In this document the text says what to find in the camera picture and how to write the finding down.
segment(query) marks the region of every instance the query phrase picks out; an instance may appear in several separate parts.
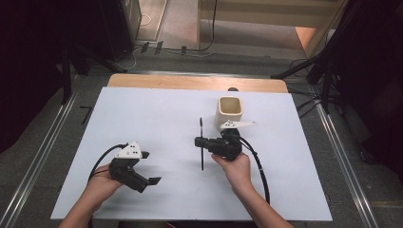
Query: gray floor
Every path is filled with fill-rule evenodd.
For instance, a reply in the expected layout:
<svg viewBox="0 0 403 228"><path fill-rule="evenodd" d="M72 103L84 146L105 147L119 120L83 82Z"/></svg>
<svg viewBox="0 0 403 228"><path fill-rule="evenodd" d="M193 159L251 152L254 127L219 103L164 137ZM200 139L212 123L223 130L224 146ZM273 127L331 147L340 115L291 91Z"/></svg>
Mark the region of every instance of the gray floor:
<svg viewBox="0 0 403 228"><path fill-rule="evenodd" d="M216 53L204 58L195 58L165 51L156 55L154 50L150 48L148 52L143 54L136 52L137 64L129 72L200 72L231 76L241 75L249 78L269 78L270 75L281 73L288 69L292 60L300 58L299 54L287 50L301 51L300 48L297 48L298 42L296 40L296 37L291 38L289 48L276 47L276 42L271 43L274 48L283 49L282 51L287 54L281 54L280 56L286 56L286 58L278 57L276 52L272 55L270 51L265 55L256 54L255 56L252 51L247 55ZM128 56L120 64L131 66L133 57ZM103 66L92 62L91 66L88 76L80 76L75 81L74 91L77 92L75 101L54 144L49 150L46 162L35 184L29 191L27 200L23 201L24 206L13 227L56 227L59 223L59 221L50 220L49 218L86 129L87 122L83 123L83 120L86 117L87 109L80 108L80 106L94 106L102 86L106 86L112 74ZM286 79L290 91L312 92L311 86L304 81L306 71L301 71L297 75ZM29 165L34 160L43 139L60 110L62 93L62 90L56 93L30 124L21 139L9 150L0 154L0 191L2 193L0 195L0 215L6 212L16 187L23 180L27 170L29 170ZM312 97L311 95L293 93L293 98L296 106L298 106L309 101ZM299 111L300 114L310 109L313 105L314 103L307 104ZM361 161L359 147L355 143L348 125L338 115L332 104L330 108L335 128L366 197L373 206L374 215L380 227L402 227L403 206L401 202L403 201L403 187L396 175L383 165L369 165ZM309 112L301 119L301 124L312 151L323 190L328 197L334 221L292 221L292 223L296 227L364 227L351 191L323 127L323 122L319 118L318 110L314 108ZM95 220L95 227L116 226L117 221ZM138 227L139 223L130 222L127 224L128 226ZM142 226L151 227L152 225L147 223L146 225L142 224Z"/></svg>

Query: wrist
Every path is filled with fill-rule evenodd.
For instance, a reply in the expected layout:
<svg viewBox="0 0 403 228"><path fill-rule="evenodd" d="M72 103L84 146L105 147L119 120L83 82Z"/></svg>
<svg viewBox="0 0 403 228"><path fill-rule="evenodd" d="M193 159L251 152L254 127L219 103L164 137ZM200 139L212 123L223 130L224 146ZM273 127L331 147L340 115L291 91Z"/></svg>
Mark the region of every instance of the wrist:
<svg viewBox="0 0 403 228"><path fill-rule="evenodd" d="M232 186L232 191L235 193L235 195L240 197L244 196L245 194L256 192L256 189L251 182L248 182L242 185Z"/></svg>

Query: finger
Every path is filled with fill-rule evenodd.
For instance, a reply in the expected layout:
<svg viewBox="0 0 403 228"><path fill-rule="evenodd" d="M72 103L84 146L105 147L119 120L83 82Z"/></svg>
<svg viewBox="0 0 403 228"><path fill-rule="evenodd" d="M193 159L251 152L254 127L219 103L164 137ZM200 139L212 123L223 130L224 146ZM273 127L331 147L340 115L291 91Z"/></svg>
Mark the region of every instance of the finger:
<svg viewBox="0 0 403 228"><path fill-rule="evenodd" d="M227 161L225 159L223 159L222 157L215 155L215 154L212 154L211 158L221 166L224 166L227 163Z"/></svg>
<svg viewBox="0 0 403 228"><path fill-rule="evenodd" d="M109 164L99 166L99 167L95 170L95 173L96 173L96 172L99 172L99 171L104 171L104 170L107 170L107 169L109 169Z"/></svg>

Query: white table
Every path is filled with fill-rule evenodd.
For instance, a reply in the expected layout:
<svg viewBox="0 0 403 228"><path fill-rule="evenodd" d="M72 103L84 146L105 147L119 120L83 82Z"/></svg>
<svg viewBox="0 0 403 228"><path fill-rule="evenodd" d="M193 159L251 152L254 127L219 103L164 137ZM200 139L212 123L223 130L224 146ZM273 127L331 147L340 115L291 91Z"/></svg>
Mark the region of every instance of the white table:
<svg viewBox="0 0 403 228"><path fill-rule="evenodd" d="M290 94L122 87L103 89L51 218L66 216L84 190L92 166L109 147L137 141L150 156L134 169L146 178L162 180L142 194L120 188L94 215L96 219L250 220L206 151L201 171L201 152L193 143L200 134L199 117L204 137L219 136L213 122L222 95L240 97L242 120L258 123L241 128L240 134L259 153L272 206L289 220L331 220ZM250 158L253 183L264 196L259 171Z"/></svg>

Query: floor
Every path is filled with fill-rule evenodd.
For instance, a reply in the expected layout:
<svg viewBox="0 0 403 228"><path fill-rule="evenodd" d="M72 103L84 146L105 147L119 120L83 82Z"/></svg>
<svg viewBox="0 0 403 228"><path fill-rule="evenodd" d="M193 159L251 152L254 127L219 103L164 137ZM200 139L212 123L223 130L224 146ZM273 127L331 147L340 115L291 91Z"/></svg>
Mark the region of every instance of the floor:
<svg viewBox="0 0 403 228"><path fill-rule="evenodd" d="M195 2L194 0L168 1L159 36L159 41L164 40L167 48L195 45L192 38L194 34L189 30L183 31L183 28L192 29L193 27L190 24L187 25L187 21L183 21L184 16L177 12L177 9L183 9L183 6L194 6ZM297 35L291 28L270 27L268 29L274 30L267 33L271 34L270 36L264 38L271 40L269 43L263 41L264 44L269 44L268 47L259 47L261 40L255 40L253 44L247 46L249 48L240 45L240 41L227 45L223 42L225 24L218 23L217 41L212 46L211 51L214 50L212 55L196 58L167 51L155 54L155 49L150 48L142 54L135 52L136 62L133 56L127 56L119 64L127 68L132 67L128 72L158 71L182 74L199 72L233 77L269 78L270 75L281 73L294 66L298 63L298 59L303 59L304 56ZM286 34L289 39L288 45L282 43L283 34ZM236 39L238 35L233 34L231 37ZM105 67L91 60L88 62L91 65L91 71L88 76L75 78L73 84L75 93L70 103L61 106L63 91L58 91L30 124L20 140L0 154L0 191L2 193L0 215L8 215L9 205L16 206L16 211L12 213L13 217L11 219L3 217L0 227L56 227L58 225L59 221L49 218L75 151L86 130L86 116L90 116L88 107L95 105L101 88L107 85L112 74ZM306 113L301 118L301 124L317 166L323 190L328 197L334 221L292 221L292 224L296 227L365 227L355 204L355 194L352 194L354 186L351 186L346 178L351 176L346 176L340 168L343 161L337 154L339 145L334 145L334 142L330 140L329 128L325 127L325 123L331 121L341 142L341 149L344 150L346 159L354 171L353 178L358 180L363 196L371 205L376 224L370 227L402 227L403 187L397 176L381 164L367 164L360 159L359 146L355 143L347 123L338 114L336 106L331 104L331 114L323 116L320 105L314 106L315 103L310 102L312 93L320 91L320 85L306 84L304 80L306 74L307 71L302 70L285 81L293 94L296 107L307 104L298 113L300 115ZM67 114L65 118L61 117L63 112ZM60 125L53 124L55 119L60 120ZM48 132L51 129L54 129L55 135L50 139ZM48 142L49 147L44 147L43 141ZM30 167L32 163L36 164L36 169ZM31 186L19 189L21 183L29 178ZM118 221L115 220L96 219L94 227L117 227L117 223ZM160 225L160 223L150 222L128 222L125 227L158 227ZM212 224L203 222L177 225L178 227L213 227ZM229 223L221 224L221 227L249 226Z"/></svg>

